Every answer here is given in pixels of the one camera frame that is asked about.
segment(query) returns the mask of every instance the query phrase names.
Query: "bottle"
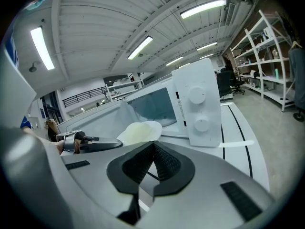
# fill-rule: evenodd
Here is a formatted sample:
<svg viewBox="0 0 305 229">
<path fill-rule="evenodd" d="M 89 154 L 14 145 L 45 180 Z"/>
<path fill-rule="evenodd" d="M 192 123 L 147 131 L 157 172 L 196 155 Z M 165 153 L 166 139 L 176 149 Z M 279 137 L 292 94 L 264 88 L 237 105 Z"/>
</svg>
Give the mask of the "bottle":
<svg viewBox="0 0 305 229">
<path fill-rule="evenodd" d="M 263 36 L 264 41 L 266 41 L 266 40 L 267 40 L 267 38 L 266 38 L 265 33 L 262 33 L 262 36 Z"/>
<path fill-rule="evenodd" d="M 273 54 L 274 59 L 279 59 L 280 58 L 280 56 L 278 55 L 278 52 L 275 48 L 273 48 L 272 54 Z"/>
<path fill-rule="evenodd" d="M 275 77 L 278 80 L 278 69 L 275 69 Z"/>
</svg>

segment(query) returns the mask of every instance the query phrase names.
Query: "black rubber pad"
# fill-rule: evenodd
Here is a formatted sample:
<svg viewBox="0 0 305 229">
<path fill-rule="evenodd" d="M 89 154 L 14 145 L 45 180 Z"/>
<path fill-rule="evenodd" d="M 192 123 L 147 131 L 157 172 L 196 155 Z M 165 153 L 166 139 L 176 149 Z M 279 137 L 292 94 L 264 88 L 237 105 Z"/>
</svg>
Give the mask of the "black rubber pad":
<svg viewBox="0 0 305 229">
<path fill-rule="evenodd" d="M 154 141 L 111 161 L 107 176 L 119 192 L 137 196 L 139 184 L 153 162 L 160 181 L 153 189 L 154 197 L 177 194 L 195 174 L 195 165 L 188 157 Z"/>
<path fill-rule="evenodd" d="M 227 182 L 220 186 L 245 221 L 250 221 L 262 212 L 235 182 Z"/>
<path fill-rule="evenodd" d="M 80 161 L 80 162 L 66 164 L 66 167 L 67 167 L 68 170 L 72 170 L 72 169 L 80 168 L 80 167 L 83 167 L 83 166 L 87 166 L 89 164 L 90 163 L 87 160 L 83 160 L 83 161 Z"/>
</svg>

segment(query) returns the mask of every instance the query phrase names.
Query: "white table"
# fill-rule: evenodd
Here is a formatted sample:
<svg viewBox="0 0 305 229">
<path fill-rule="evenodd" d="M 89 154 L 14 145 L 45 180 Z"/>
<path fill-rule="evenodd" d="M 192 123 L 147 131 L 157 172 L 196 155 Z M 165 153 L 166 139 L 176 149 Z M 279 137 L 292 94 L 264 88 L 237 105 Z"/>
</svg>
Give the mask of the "white table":
<svg viewBox="0 0 305 229">
<path fill-rule="evenodd" d="M 253 177 L 268 192 L 269 178 L 263 153 L 247 120 L 234 103 L 221 104 L 222 140 L 227 142 L 242 142 L 252 140 L 250 146 L 232 147 L 195 147 L 190 145 L 188 138 L 161 136 L 159 141 L 185 146 L 186 148 L 205 152 L 223 158 L 248 176 Z"/>
</svg>

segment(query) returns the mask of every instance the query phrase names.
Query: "white ceiling beam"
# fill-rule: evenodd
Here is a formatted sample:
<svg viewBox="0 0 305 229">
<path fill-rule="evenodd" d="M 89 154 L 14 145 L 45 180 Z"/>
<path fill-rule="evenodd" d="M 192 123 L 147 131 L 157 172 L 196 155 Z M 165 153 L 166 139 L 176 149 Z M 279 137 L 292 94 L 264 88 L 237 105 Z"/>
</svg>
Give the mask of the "white ceiling beam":
<svg viewBox="0 0 305 229">
<path fill-rule="evenodd" d="M 163 3 L 163 5 L 166 4 L 165 0 L 160 0 L 160 1 Z M 183 21 L 181 20 L 181 16 L 177 15 L 176 13 L 173 13 L 173 16 L 176 18 L 176 20 L 179 22 L 179 24 L 181 25 L 181 27 L 183 28 L 185 33 L 188 35 L 189 32 L 187 31 L 185 25 L 183 24 Z"/>
<path fill-rule="evenodd" d="M 139 66 L 139 70 L 143 69 L 146 65 L 148 65 L 149 63 L 151 63 L 155 57 L 160 57 L 161 55 L 165 54 L 167 51 L 173 49 L 174 47 L 178 46 L 179 44 L 187 41 L 187 40 L 190 40 L 200 34 L 203 34 L 203 33 L 206 33 L 210 30 L 214 30 L 214 29 L 217 29 L 218 28 L 218 23 L 214 24 L 214 25 L 209 25 L 209 26 L 206 26 L 204 28 L 201 28 L 199 30 L 196 30 L 195 32 L 193 33 L 190 33 L 188 34 L 187 36 L 185 37 L 182 37 L 181 39 L 175 41 L 174 43 L 172 43 L 171 45 L 169 45 L 168 47 L 164 48 L 161 52 L 155 54 L 152 58 L 150 58 L 149 60 L 147 60 L 146 62 L 144 62 L 142 65 Z"/>
<path fill-rule="evenodd" d="M 223 52 L 221 53 L 221 55 L 223 55 L 223 53 L 225 51 L 227 51 L 227 49 L 231 46 L 232 42 L 235 40 L 235 38 L 237 37 L 238 33 L 244 29 L 244 24 L 248 21 L 248 19 L 250 18 L 250 16 L 252 16 L 252 13 L 256 7 L 256 5 L 258 4 L 259 0 L 254 0 L 254 4 L 252 5 L 252 8 L 250 9 L 247 17 L 244 19 L 243 23 L 238 27 L 237 30 L 235 30 L 235 33 L 233 34 L 233 36 L 230 39 L 230 42 L 227 44 L 227 46 L 225 47 L 225 49 L 223 50 Z"/>
<path fill-rule="evenodd" d="M 218 43 L 223 43 L 223 42 L 227 42 L 227 41 L 229 41 L 229 38 L 222 38 L 222 39 L 218 40 Z M 175 56 L 175 58 L 179 58 L 179 57 L 184 57 L 184 58 L 185 58 L 185 57 L 187 57 L 188 55 L 190 55 L 190 54 L 192 54 L 192 53 L 194 53 L 194 52 L 200 53 L 200 55 L 198 55 L 198 56 L 199 56 L 199 57 L 203 57 L 203 56 L 205 56 L 206 54 L 208 54 L 208 52 L 212 52 L 212 51 L 215 51 L 215 50 L 218 50 L 218 49 L 219 49 L 219 47 L 216 48 L 216 49 L 211 49 L 211 50 L 209 50 L 209 51 L 205 51 L 204 53 L 201 53 L 200 51 L 197 51 L 196 48 L 194 48 L 194 49 L 192 49 L 192 50 L 190 50 L 190 51 L 187 51 L 187 52 L 185 52 L 185 53 L 183 53 L 183 54 L 181 54 L 181 55 Z M 166 63 L 166 62 L 164 62 L 164 64 L 158 66 L 157 69 L 163 68 L 163 67 L 165 66 L 165 63 Z"/>
<path fill-rule="evenodd" d="M 183 4 L 189 0 L 171 0 L 168 3 L 164 4 L 162 7 L 160 7 L 157 11 L 155 11 L 151 16 L 149 16 L 137 29 L 136 31 L 131 35 L 131 37 L 126 41 L 126 43 L 123 45 L 123 50 L 130 50 L 132 45 L 139 40 L 142 36 L 145 30 L 148 30 L 150 25 L 153 22 L 158 21 L 165 13 L 171 11 L 173 8 L 175 8 L 177 5 Z M 111 63 L 110 70 L 112 71 L 113 68 L 115 68 L 116 63 L 120 60 L 124 52 L 119 52 L 116 57 L 114 58 L 113 62 Z"/>
<path fill-rule="evenodd" d="M 51 25 L 52 25 L 52 36 L 55 47 L 56 56 L 58 59 L 59 66 L 65 79 L 69 81 L 69 76 L 61 55 L 60 37 L 59 37 L 59 12 L 60 12 L 61 0 L 52 0 L 51 8 Z"/>
<path fill-rule="evenodd" d="M 205 55 L 209 55 L 211 53 L 213 53 L 214 55 L 209 57 L 209 58 L 213 58 L 215 56 L 219 56 L 221 54 L 221 52 L 222 52 L 222 48 L 224 48 L 224 46 L 218 48 L 216 51 L 215 50 L 209 50 L 209 51 L 206 51 L 204 55 L 196 55 L 196 56 L 194 56 L 192 58 L 189 58 L 187 60 L 181 61 L 181 62 L 179 62 L 179 65 L 176 65 L 175 67 L 179 68 L 179 67 L 185 65 L 186 63 L 194 63 L 194 62 L 200 60 L 201 57 L 203 57 Z"/>
</svg>

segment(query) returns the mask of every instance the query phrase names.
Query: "metal shelving unit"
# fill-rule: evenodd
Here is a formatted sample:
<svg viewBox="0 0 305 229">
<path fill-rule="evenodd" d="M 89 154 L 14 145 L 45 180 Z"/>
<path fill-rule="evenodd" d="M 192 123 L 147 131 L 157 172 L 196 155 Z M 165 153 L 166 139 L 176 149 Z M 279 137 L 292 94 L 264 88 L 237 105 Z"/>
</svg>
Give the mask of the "metal shelving unit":
<svg viewBox="0 0 305 229">
<path fill-rule="evenodd" d="M 118 89 L 121 89 L 121 88 L 124 88 L 124 87 L 128 87 L 128 86 L 135 86 L 135 85 L 138 85 L 140 83 L 140 87 L 139 88 L 142 88 L 144 87 L 144 82 L 142 79 L 140 79 L 139 81 L 134 81 L 134 82 L 127 82 L 127 83 L 122 83 L 122 84 L 119 84 L 119 85 L 113 85 L 113 86 L 108 86 L 106 84 L 106 89 L 107 89 L 107 92 L 108 92 L 108 95 L 110 97 L 110 101 L 115 101 L 115 100 L 120 100 L 122 99 L 125 95 L 128 95 L 134 91 L 136 91 L 136 89 L 134 90 L 131 90 L 131 91 L 127 91 L 127 92 L 124 92 L 124 93 L 121 93 L 121 94 L 116 94 L 116 95 L 111 95 L 111 90 L 118 90 Z"/>
<path fill-rule="evenodd" d="M 255 90 L 255 91 L 261 93 L 262 98 L 264 96 L 267 96 L 267 97 L 277 101 L 278 103 L 280 103 L 282 105 L 282 112 L 283 112 L 285 110 L 285 107 L 291 106 L 294 103 L 293 103 L 293 100 L 287 96 L 287 93 L 289 92 L 291 87 L 289 87 L 289 89 L 286 90 L 286 83 L 289 82 L 289 79 L 286 78 L 284 61 L 288 61 L 288 58 L 283 58 L 279 43 L 281 43 L 283 41 L 286 41 L 290 45 L 292 43 L 288 36 L 285 37 L 276 28 L 274 28 L 273 25 L 275 23 L 281 21 L 281 19 L 278 15 L 263 14 L 261 10 L 259 10 L 259 13 L 261 15 L 261 18 L 259 19 L 259 21 L 254 25 L 254 27 L 251 30 L 248 31 L 247 29 L 245 29 L 246 35 L 235 45 L 235 47 L 231 48 L 231 52 L 234 57 L 234 53 L 233 53 L 234 50 L 242 49 L 243 47 L 245 47 L 248 44 L 251 45 L 251 49 L 234 57 L 235 63 L 237 65 L 237 62 L 236 62 L 237 59 L 245 57 L 246 55 L 250 55 L 250 54 L 255 55 L 256 62 L 238 66 L 237 67 L 238 74 L 239 74 L 239 76 L 242 76 L 245 78 L 254 78 L 250 75 L 241 74 L 239 71 L 239 68 L 251 66 L 251 65 L 257 65 L 258 71 L 259 71 L 259 76 L 256 77 L 256 79 L 260 80 L 261 89 L 255 88 L 255 87 L 251 86 L 250 84 L 245 84 L 245 86 L 249 89 L 252 89 L 252 90 Z M 271 32 L 270 38 L 268 38 L 267 40 L 263 41 L 262 43 L 260 43 L 258 45 L 255 45 L 253 42 L 252 36 L 255 37 L 256 35 L 261 35 L 262 32 L 264 31 L 264 28 L 266 28 L 266 27 L 268 27 Z M 259 51 L 262 49 L 269 50 L 269 47 L 274 46 L 274 45 L 276 46 L 276 49 L 278 51 L 279 59 L 261 61 L 258 56 Z M 274 76 L 264 75 L 264 73 L 262 71 L 262 66 L 264 64 L 274 63 L 274 62 L 279 62 L 281 64 L 282 75 L 283 75 L 283 77 L 281 79 L 276 79 Z M 282 84 L 283 91 L 279 91 L 279 90 L 264 91 L 264 81 L 272 82 L 273 84 Z"/>
</svg>

